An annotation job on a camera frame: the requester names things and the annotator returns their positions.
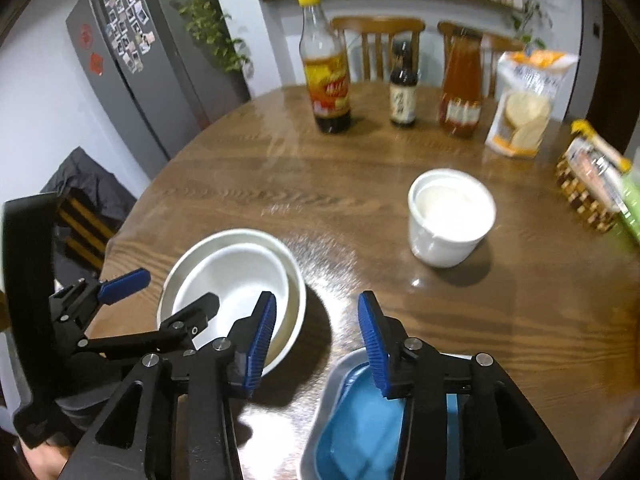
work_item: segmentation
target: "wooden table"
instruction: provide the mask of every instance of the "wooden table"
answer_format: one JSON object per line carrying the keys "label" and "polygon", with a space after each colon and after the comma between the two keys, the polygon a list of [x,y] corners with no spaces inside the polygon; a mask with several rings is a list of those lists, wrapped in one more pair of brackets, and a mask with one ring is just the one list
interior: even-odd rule
{"label": "wooden table", "polygon": [[[104,267],[105,278],[146,267],[151,286],[103,308],[90,335],[154,330],[162,283],[185,251],[220,230],[261,229],[296,255],[308,304],[298,342],[239,417],[245,478],[295,478],[329,369],[362,346],[356,298],[368,288],[440,351],[494,355],[579,477],[597,478],[640,412],[640,263],[624,230],[592,232],[556,188],[567,128],[551,125],[534,161],[511,160],[482,144],[495,105],[473,140],[459,140],[433,121],[437,89],[419,89],[412,130],[389,123],[385,85],[354,84],[352,95],[355,124],[341,136],[316,130],[304,88],[285,88],[182,150],[111,241]],[[487,240],[453,269],[423,265],[407,242],[409,186],[432,168],[466,171],[497,204]]]}

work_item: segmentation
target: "refrigerator door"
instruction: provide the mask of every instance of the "refrigerator door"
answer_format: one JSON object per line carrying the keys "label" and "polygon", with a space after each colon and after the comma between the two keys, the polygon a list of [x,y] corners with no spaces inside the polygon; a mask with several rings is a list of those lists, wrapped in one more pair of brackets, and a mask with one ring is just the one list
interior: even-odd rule
{"label": "refrigerator door", "polygon": [[169,157],[209,124],[193,91],[182,76],[178,53],[159,34],[162,14],[152,15],[146,0],[92,0],[111,55],[120,67],[135,101]]}
{"label": "refrigerator door", "polygon": [[79,0],[66,28],[89,83],[111,123],[142,169],[153,178],[169,161],[123,79],[105,42],[91,0]]}
{"label": "refrigerator door", "polygon": [[[250,99],[242,73],[225,72],[218,67],[207,52],[206,45],[198,44],[186,30],[187,21],[180,15],[175,4],[172,6],[169,0],[147,0],[147,3],[152,16],[164,16],[169,29],[167,33],[174,40],[184,69],[209,121],[218,120]],[[217,2],[212,4],[214,7],[218,6]],[[164,31],[160,30],[160,35],[164,37]]]}

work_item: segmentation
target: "condiment bottle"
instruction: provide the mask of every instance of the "condiment bottle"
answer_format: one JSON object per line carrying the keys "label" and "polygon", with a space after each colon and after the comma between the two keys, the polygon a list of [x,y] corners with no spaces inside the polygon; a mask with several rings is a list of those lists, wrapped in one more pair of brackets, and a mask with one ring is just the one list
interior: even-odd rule
{"label": "condiment bottle", "polygon": [[482,107],[482,36],[468,28],[454,31],[442,100],[440,125],[450,134],[470,137],[480,119]]}
{"label": "condiment bottle", "polygon": [[415,87],[418,73],[409,41],[396,41],[393,47],[394,66],[389,78],[391,122],[406,127],[415,124]]}
{"label": "condiment bottle", "polygon": [[328,134],[351,125],[347,55],[327,21],[320,0],[298,0],[303,9],[300,57],[316,123]]}

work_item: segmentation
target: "white mug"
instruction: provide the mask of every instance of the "white mug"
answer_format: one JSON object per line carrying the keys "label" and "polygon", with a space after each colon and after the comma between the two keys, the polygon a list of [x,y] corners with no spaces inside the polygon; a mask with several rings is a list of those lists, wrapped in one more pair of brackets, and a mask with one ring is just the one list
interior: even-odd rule
{"label": "white mug", "polygon": [[491,230],[495,202],[489,190],[457,170],[431,170],[409,190],[409,245],[432,267],[466,259]]}

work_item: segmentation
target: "red decoration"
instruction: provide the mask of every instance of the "red decoration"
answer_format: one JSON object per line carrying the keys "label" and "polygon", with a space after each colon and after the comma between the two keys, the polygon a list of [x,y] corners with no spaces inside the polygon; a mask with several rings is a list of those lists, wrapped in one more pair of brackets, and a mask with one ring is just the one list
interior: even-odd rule
{"label": "red decoration", "polygon": [[93,52],[91,54],[91,59],[89,60],[89,70],[91,72],[96,73],[97,75],[102,75],[102,62],[104,59],[100,54],[96,54]]}
{"label": "red decoration", "polygon": [[85,23],[80,27],[80,46],[89,50],[92,44],[94,44],[94,33],[92,32],[91,27]]}

